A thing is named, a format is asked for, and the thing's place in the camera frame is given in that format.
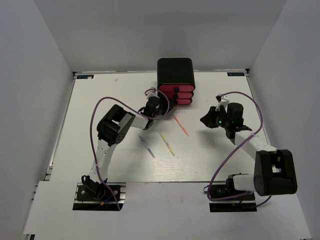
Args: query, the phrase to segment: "white table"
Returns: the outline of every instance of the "white table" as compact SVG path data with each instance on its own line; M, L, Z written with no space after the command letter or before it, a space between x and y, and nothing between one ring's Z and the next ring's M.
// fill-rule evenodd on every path
M199 119L217 104L216 95L229 91L251 93L245 77L228 77L225 72L196 72L195 84L192 105L179 106L174 111L190 137L171 113L148 131L130 129L116 148L108 181L127 182L122 210L73 211L77 182L93 162L89 122L96 102L112 96L139 109L146 103L144 90L157 85L155 72L95 74L93 79L77 79L50 181L39 183L24 233L35 234L35 240L310 238L296 195L274 196L257 212L210 213L209 201L202 192L206 184L200 181L208 182L235 146L222 128L206 128ZM244 123L257 129L260 121L253 103L236 94L229 99L243 104ZM111 100L101 104L94 126L113 104ZM175 157L159 131L172 146ZM138 134L145 138L156 158L150 156ZM253 173L253 168L254 161L240 150L217 179L225 181L229 174ZM265 199L255 196L257 203Z
M210 212L203 185L128 183L120 212L97 212L72 210L76 181L40 182L24 233L35 234L35 240L310 238L296 195L275 196L257 212Z
M210 129L200 122L216 106L216 96L229 91L251 95L245 76L228 76L226 72L195 72L195 91L189 106L178 106L147 131L131 128L114 151L109 170L109 182L193 182L209 181L224 158L235 148L222 128ZM80 181L93 162L89 139L89 123L97 101L105 96L115 97L134 109L145 106L146 89L157 86L157 73L95 74L93 79L76 79L63 131L53 160L51 181ZM244 124L256 130L260 120L254 104L239 94L230 94L230 102L244 106ZM103 101L93 123L96 126L114 104ZM187 137L172 115L175 114L189 132ZM171 145L172 156L159 132ZM145 149L138 135L143 136L156 158ZM263 131L260 137L265 139ZM217 180L225 181L229 174L253 173L254 161L239 150L224 166Z

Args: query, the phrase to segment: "cable connector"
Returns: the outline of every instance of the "cable connector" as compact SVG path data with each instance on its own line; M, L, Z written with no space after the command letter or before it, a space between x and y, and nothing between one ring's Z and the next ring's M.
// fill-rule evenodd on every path
M110 199L111 199L112 195L109 196L107 199L105 199L104 201L100 202L100 205L103 206L105 205Z
M157 95L156 91L153 90L153 89L155 89L155 88L152 87L152 90L149 90L148 92L146 92L146 93L144 94L144 95L146 95L146 99L149 99L149 98L151 98L151 97L157 97L157 98L158 98L158 95Z
M226 109L230 100L228 99L227 96L222 96L222 97L219 97L219 100L218 100L219 104L215 107L215 111L220 111L220 106L224 106L224 108Z

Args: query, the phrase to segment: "blue marker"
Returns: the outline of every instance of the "blue marker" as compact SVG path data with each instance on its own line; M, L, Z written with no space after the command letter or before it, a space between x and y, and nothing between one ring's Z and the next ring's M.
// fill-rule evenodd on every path
M144 145L145 148L148 150L148 152L151 154L151 156L152 156L153 158L155 158L154 153L150 150L150 148L149 148L149 146L146 144L145 140L144 140L141 136L139 136L139 138L141 139L143 145Z

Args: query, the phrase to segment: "black label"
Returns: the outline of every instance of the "black label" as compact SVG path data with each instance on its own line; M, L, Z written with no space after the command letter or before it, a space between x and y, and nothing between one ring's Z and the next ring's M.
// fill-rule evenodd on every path
M78 75L76 79L93 79L94 75Z
M243 72L227 72L229 77L243 77L245 74Z
M235 212L256 212L255 202L237 203L209 203L210 213L235 213Z

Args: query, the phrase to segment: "yellow marker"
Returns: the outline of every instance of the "yellow marker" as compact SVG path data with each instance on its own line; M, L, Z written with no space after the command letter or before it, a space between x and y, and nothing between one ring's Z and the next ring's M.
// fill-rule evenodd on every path
M164 141L165 145L166 145L166 146L168 147L168 149L170 150L171 154L172 154L173 156L175 156L175 153L174 153L174 151L172 150L172 148L170 147L169 143L167 142L165 136L163 136L163 134L162 134L161 132L159 132L159 134L160 134L162 140Z

